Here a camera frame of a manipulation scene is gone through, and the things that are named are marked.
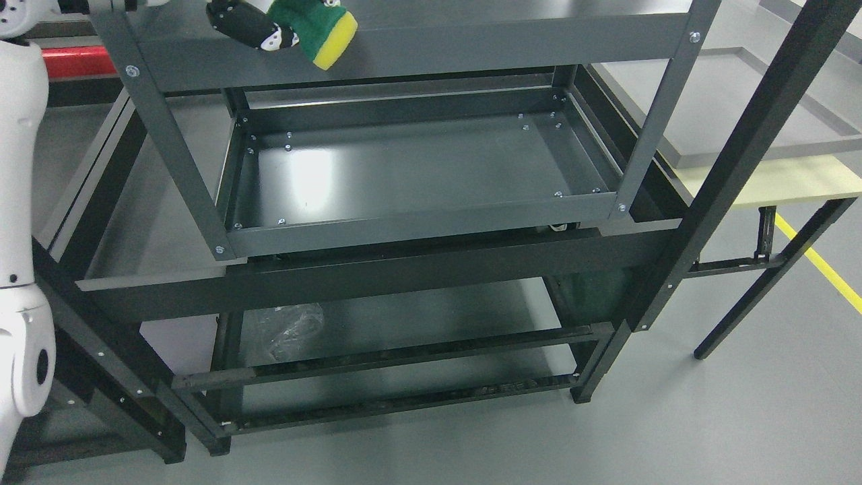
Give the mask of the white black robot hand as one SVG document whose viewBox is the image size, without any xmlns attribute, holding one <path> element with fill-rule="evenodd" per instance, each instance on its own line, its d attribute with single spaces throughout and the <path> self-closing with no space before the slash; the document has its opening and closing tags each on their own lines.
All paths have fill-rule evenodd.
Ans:
<svg viewBox="0 0 862 485">
<path fill-rule="evenodd" d="M 265 13 L 274 1 L 207 1 L 205 10 L 213 30 L 263 51 L 298 45 L 298 37 Z"/>
</svg>

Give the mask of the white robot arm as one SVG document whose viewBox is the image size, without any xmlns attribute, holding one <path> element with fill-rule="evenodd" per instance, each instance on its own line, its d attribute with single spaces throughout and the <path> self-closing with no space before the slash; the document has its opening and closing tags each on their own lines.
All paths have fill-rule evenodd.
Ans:
<svg viewBox="0 0 862 485">
<path fill-rule="evenodd" d="M 2 454 L 25 418 L 39 414 L 56 365 L 55 324 L 35 282 L 32 249 L 34 146 L 47 107 L 41 48 L 25 34 L 48 13 L 88 13 L 90 1 L 3 1 L 1 48 Z"/>
</svg>

